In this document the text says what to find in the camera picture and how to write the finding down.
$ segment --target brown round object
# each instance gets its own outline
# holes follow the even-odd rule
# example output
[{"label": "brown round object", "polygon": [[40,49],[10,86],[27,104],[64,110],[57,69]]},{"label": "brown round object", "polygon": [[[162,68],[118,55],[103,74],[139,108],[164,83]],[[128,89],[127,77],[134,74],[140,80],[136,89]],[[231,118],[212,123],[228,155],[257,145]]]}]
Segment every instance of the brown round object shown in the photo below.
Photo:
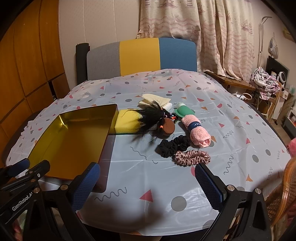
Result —
[{"label": "brown round object", "polygon": [[169,136],[169,135],[173,134],[175,131],[175,123],[170,118],[164,118],[162,126],[163,126],[162,134],[165,136]]}]

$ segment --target yellow sponge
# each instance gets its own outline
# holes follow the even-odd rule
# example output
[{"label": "yellow sponge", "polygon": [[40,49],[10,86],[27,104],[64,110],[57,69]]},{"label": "yellow sponge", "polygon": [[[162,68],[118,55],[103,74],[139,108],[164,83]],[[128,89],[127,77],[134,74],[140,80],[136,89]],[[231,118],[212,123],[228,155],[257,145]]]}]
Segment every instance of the yellow sponge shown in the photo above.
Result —
[{"label": "yellow sponge", "polygon": [[140,114],[131,110],[120,110],[115,124],[116,134],[136,133],[140,128]]}]

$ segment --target pile of clothes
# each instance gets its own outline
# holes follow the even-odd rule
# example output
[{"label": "pile of clothes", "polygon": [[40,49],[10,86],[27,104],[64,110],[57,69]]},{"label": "pile of clothes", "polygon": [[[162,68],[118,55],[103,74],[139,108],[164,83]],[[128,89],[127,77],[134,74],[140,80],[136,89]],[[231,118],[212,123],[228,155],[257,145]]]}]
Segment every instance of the pile of clothes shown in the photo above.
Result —
[{"label": "pile of clothes", "polygon": [[265,72],[262,67],[257,68],[251,75],[250,84],[259,90],[260,98],[263,100],[268,100],[281,89],[275,77]]}]

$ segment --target pink rolled towel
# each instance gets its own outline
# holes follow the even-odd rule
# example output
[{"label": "pink rolled towel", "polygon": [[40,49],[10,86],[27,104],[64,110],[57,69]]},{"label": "pink rolled towel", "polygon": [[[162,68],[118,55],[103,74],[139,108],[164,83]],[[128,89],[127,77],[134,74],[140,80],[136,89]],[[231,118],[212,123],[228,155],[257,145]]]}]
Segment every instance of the pink rolled towel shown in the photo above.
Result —
[{"label": "pink rolled towel", "polygon": [[207,147],[211,143],[211,136],[200,124],[200,120],[195,115],[186,115],[182,118],[186,129],[190,132],[190,139],[193,144],[201,148]]}]

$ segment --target navy blue label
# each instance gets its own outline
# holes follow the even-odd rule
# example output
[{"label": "navy blue label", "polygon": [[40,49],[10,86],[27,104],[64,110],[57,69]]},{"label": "navy blue label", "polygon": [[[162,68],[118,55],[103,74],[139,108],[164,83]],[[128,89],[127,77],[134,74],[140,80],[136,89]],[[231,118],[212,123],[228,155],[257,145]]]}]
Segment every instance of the navy blue label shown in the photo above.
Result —
[{"label": "navy blue label", "polygon": [[191,122],[188,127],[187,127],[187,130],[189,132],[191,132],[194,128],[198,127],[198,126],[202,126],[198,121],[194,121],[194,122]]}]

